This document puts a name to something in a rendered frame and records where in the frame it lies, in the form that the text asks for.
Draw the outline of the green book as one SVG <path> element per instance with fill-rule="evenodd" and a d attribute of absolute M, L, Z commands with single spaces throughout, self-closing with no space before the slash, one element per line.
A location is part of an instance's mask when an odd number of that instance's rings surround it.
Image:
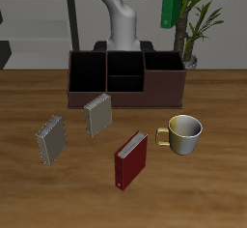
<path fill-rule="evenodd" d="M 178 21 L 180 15 L 181 0 L 163 0 L 161 27 L 171 29 Z"/>

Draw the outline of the dark brown desk caddy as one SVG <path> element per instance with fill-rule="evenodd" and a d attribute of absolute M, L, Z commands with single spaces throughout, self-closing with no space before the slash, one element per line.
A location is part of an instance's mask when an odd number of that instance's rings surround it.
<path fill-rule="evenodd" d="M 114 108 L 181 108 L 185 76 L 174 51 L 72 51 L 69 107 L 105 93 Z"/>

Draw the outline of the grey book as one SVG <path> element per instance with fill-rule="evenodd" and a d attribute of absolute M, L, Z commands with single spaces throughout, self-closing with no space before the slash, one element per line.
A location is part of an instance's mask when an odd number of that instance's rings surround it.
<path fill-rule="evenodd" d="M 41 159 L 45 165 L 51 165 L 67 146 L 67 137 L 62 117 L 53 115 L 36 134 Z"/>
<path fill-rule="evenodd" d="M 111 97 L 105 93 L 84 106 L 87 134 L 95 137 L 112 123 Z"/>

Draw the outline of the red book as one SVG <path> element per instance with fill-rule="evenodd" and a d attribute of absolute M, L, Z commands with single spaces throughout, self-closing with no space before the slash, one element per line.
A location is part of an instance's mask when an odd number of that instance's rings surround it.
<path fill-rule="evenodd" d="M 115 185 L 125 190 L 146 166 L 148 136 L 137 130 L 114 153 Z"/>

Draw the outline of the green pot plant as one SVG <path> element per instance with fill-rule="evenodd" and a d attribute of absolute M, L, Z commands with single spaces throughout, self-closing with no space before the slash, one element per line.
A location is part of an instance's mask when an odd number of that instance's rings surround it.
<path fill-rule="evenodd" d="M 206 39 L 205 31 L 210 27 L 222 24 L 223 20 L 217 20 L 221 8 L 215 10 L 209 17 L 206 17 L 211 1 L 197 7 L 202 0 L 181 0 L 179 19 L 176 23 L 174 51 L 182 56 L 183 62 L 188 64 L 192 60 L 194 42 L 198 39 Z M 192 9 L 197 11 L 198 21 L 195 25 L 188 21 L 188 15 Z"/>

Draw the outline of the grey shelf unit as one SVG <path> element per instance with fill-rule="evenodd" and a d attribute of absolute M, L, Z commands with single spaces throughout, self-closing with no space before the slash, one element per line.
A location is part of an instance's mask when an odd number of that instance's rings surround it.
<path fill-rule="evenodd" d="M 0 0 L 0 70 L 65 70 L 78 48 L 74 0 Z"/>

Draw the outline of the yellow and white mug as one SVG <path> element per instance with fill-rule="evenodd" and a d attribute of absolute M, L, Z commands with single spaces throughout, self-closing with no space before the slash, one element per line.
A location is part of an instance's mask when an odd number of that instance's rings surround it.
<path fill-rule="evenodd" d="M 186 156 L 194 151 L 202 131 L 203 126 L 196 118 L 177 115 L 170 119 L 166 128 L 156 130 L 155 142 L 159 146 L 169 146 L 174 153 L 180 156 Z M 159 140 L 161 132 L 169 135 L 168 141 Z"/>

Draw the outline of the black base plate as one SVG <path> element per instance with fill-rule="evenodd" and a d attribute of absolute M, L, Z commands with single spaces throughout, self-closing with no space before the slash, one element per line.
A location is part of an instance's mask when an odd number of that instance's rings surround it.
<path fill-rule="evenodd" d="M 135 41 L 124 47 L 115 47 L 108 41 L 98 41 L 95 43 L 94 51 L 154 51 L 154 48 L 149 41 Z"/>

